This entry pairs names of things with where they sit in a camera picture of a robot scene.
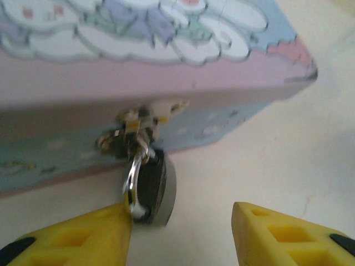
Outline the light blue plastic packet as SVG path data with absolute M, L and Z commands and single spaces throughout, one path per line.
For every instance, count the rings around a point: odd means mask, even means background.
M 189 99 L 166 151 L 214 143 L 316 81 L 277 0 L 0 0 L 0 193 L 117 163 L 117 114 Z

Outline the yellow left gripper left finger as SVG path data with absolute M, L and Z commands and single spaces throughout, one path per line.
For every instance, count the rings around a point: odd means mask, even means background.
M 131 229 L 116 203 L 22 235 L 0 249 L 0 266 L 125 266 Z

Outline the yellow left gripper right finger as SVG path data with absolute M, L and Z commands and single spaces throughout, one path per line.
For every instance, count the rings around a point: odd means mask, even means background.
M 247 202 L 231 217 L 239 266 L 355 266 L 355 239 Z

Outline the metal box latch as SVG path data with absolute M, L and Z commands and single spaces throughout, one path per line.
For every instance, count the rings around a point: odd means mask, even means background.
M 116 128 L 97 138 L 95 148 L 104 155 L 131 158 L 139 146 L 138 138 L 147 145 L 152 144 L 160 137 L 160 127 L 171 117 L 181 114 L 189 103 L 189 99 L 170 98 L 129 107 L 117 114 Z

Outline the silver padlock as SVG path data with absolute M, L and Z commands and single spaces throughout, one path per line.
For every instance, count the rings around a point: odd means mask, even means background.
M 123 199 L 136 224 L 165 227 L 176 200 L 175 167 L 164 150 L 138 139 L 123 183 Z

